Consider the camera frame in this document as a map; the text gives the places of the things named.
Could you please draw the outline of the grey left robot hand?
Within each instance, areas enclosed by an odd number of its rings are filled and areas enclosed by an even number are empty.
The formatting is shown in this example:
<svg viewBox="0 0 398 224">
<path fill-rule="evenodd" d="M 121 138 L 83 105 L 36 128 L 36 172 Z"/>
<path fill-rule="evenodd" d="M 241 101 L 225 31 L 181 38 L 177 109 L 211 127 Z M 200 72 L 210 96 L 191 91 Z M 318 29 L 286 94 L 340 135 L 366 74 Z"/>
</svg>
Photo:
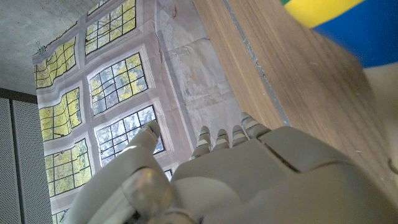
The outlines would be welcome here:
<svg viewBox="0 0 398 224">
<path fill-rule="evenodd" d="M 291 127 L 247 113 L 166 177 L 146 123 L 82 188 L 64 223 L 396 223 L 397 205 L 349 157 Z"/>
</svg>

